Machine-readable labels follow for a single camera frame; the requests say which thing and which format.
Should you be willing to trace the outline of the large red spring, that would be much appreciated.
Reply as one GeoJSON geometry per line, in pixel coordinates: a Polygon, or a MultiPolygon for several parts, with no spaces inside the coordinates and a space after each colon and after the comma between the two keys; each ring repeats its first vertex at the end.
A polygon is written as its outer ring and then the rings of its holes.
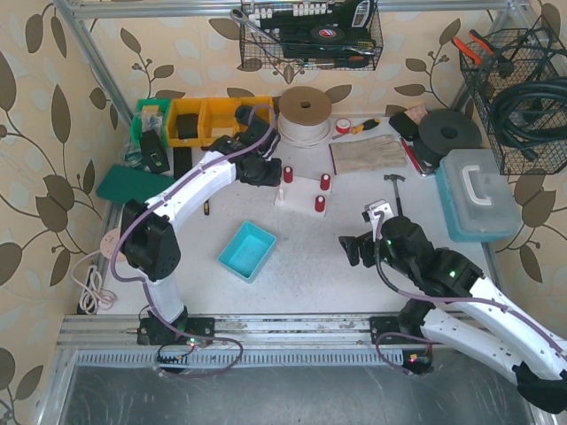
{"type": "Polygon", "coordinates": [[[286,184],[291,184],[293,182],[294,173],[293,168],[291,166],[285,166],[283,168],[283,181],[286,184]]]}
{"type": "Polygon", "coordinates": [[[325,213],[326,211],[326,198],[323,195],[319,195],[315,198],[314,209],[317,213],[325,213]]]}
{"type": "Polygon", "coordinates": [[[331,177],[329,174],[322,174],[320,178],[320,190],[329,191],[331,188],[331,177]]]}

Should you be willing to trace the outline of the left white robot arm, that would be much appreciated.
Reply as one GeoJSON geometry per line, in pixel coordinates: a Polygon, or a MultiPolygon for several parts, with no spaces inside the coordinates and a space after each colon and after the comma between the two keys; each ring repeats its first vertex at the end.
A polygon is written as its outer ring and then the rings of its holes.
{"type": "Polygon", "coordinates": [[[174,324],[186,312],[175,279],[181,261],[176,232],[206,200],[233,182],[278,185],[282,161],[271,157],[276,141],[275,119],[253,143],[221,136],[180,180],[154,197],[132,199],[124,206],[110,272],[119,282],[142,284],[153,317],[165,328],[181,335],[174,324]]]}

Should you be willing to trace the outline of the teal spring tray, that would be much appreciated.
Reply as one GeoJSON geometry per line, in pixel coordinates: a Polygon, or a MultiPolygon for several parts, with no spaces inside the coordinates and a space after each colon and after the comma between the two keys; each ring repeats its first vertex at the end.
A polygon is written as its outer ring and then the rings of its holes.
{"type": "Polygon", "coordinates": [[[252,283],[276,247],[276,236],[245,221],[218,257],[232,274],[252,283]]]}

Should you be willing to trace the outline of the grey plastic pipe fitting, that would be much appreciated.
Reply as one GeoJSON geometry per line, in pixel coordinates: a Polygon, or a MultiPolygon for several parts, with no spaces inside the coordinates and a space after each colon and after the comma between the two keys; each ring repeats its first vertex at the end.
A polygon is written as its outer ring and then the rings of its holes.
{"type": "Polygon", "coordinates": [[[251,125],[256,126],[262,122],[262,119],[259,116],[252,113],[252,109],[253,107],[251,105],[241,104],[235,110],[235,118],[240,126],[248,128],[251,125]]]}

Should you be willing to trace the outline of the black aluminium profile block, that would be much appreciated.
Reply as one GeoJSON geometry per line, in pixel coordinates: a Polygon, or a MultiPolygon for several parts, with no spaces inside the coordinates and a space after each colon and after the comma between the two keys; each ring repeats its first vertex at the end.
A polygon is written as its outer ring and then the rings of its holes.
{"type": "Polygon", "coordinates": [[[191,147],[173,148],[174,179],[180,180],[193,167],[191,147]]]}

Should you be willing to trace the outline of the steel claw hammer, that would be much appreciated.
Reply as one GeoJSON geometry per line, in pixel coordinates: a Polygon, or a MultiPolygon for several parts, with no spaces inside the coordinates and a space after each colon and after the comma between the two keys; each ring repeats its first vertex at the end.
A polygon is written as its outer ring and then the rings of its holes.
{"type": "Polygon", "coordinates": [[[392,183],[397,212],[399,216],[403,216],[403,208],[402,208],[400,191],[399,191],[399,182],[404,182],[406,178],[399,174],[385,174],[384,180],[392,183]]]}

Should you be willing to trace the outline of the teal clear storage box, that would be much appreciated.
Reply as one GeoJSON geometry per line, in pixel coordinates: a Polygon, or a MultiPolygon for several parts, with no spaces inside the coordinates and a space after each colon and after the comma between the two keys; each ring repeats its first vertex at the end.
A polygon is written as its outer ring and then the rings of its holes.
{"type": "Polygon", "coordinates": [[[518,206],[491,151],[450,151],[440,160],[435,181],[453,241],[490,243],[521,228],[518,206]]]}

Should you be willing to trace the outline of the red white tape roll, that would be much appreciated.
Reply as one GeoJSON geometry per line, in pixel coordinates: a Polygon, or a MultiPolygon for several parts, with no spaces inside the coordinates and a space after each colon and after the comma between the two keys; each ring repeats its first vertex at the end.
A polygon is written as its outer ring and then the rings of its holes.
{"type": "Polygon", "coordinates": [[[336,131],[343,135],[350,132],[351,129],[351,121],[346,118],[340,118],[336,121],[336,131]]]}

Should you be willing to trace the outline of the beige work glove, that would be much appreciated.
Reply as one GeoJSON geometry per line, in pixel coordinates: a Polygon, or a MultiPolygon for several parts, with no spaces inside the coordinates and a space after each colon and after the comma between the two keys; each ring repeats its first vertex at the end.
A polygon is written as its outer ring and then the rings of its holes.
{"type": "Polygon", "coordinates": [[[353,142],[331,143],[330,155],[336,175],[404,167],[407,164],[405,150],[399,139],[393,135],[380,135],[353,142]]]}

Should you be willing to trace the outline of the black meter device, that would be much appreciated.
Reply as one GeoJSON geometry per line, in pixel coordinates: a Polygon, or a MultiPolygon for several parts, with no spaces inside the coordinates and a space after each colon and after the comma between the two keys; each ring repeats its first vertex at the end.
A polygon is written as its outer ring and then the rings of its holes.
{"type": "Polygon", "coordinates": [[[142,133],[139,141],[142,160],[153,174],[170,170],[166,150],[155,130],[142,133]]]}

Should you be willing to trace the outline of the red utility knife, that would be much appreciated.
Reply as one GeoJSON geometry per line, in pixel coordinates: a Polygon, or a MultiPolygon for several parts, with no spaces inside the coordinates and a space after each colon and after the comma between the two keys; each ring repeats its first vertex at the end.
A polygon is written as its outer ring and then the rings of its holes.
{"type": "Polygon", "coordinates": [[[406,152],[406,155],[408,156],[410,162],[414,166],[415,170],[422,177],[427,177],[429,175],[434,174],[435,170],[432,169],[430,166],[425,165],[423,162],[421,162],[419,160],[419,158],[416,156],[416,153],[415,153],[415,150],[413,149],[413,147],[410,146],[408,144],[408,142],[402,136],[400,137],[400,143],[401,143],[404,151],[406,152]]]}

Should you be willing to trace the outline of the green storage bin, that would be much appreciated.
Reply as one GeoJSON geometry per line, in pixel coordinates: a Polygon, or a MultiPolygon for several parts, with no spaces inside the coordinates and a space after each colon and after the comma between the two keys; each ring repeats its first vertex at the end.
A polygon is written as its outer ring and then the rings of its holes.
{"type": "Polygon", "coordinates": [[[139,145],[142,134],[155,131],[166,145],[166,124],[171,101],[169,99],[139,99],[130,126],[130,139],[139,145]]]}

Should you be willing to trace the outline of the green flat case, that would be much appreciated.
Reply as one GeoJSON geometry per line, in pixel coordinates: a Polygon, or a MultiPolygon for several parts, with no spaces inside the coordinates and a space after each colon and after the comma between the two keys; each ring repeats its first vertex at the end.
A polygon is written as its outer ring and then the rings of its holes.
{"type": "Polygon", "coordinates": [[[113,165],[97,187],[96,194],[119,205],[124,205],[131,199],[143,203],[174,183],[174,178],[167,175],[113,165]]]}

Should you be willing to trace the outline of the orange-handled pliers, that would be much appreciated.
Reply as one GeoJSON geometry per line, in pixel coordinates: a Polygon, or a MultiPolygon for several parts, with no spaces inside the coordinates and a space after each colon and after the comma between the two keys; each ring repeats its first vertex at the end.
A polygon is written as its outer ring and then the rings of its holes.
{"type": "Polygon", "coordinates": [[[480,48],[486,55],[492,56],[495,53],[494,46],[478,31],[471,29],[469,31],[471,43],[462,41],[458,36],[451,39],[451,43],[466,57],[469,58],[475,66],[483,64],[483,57],[475,51],[480,48]]]}

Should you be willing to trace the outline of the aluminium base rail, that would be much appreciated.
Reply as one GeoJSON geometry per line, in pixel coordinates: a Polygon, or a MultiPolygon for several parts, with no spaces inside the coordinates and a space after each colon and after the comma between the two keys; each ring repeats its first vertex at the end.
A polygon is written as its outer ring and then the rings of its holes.
{"type": "Polygon", "coordinates": [[[401,364],[421,346],[397,335],[391,315],[269,314],[191,318],[195,343],[164,344],[144,314],[69,315],[56,347],[75,350],[84,365],[157,364],[183,370],[263,366],[378,366],[401,364]]]}

